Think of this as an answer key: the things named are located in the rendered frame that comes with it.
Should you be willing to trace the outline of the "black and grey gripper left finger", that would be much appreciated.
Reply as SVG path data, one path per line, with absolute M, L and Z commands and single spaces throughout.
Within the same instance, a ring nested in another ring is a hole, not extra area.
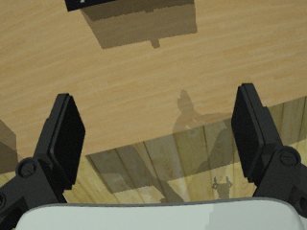
M 76 183 L 84 136 L 73 96 L 58 94 L 34 156 L 21 160 L 15 177 L 0 188 L 0 230 L 12 230 L 35 207 L 67 203 L 63 193 Z

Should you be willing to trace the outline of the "black lighting desk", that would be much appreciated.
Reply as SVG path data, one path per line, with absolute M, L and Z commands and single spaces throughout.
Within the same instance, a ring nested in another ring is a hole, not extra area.
M 68 12 L 116 0 L 64 0 Z

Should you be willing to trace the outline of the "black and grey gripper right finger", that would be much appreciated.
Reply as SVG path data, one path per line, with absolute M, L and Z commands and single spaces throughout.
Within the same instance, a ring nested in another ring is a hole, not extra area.
M 286 201 L 307 219 L 307 167 L 296 149 L 283 146 L 252 82 L 238 86 L 231 127 L 244 178 L 257 187 L 253 196 Z

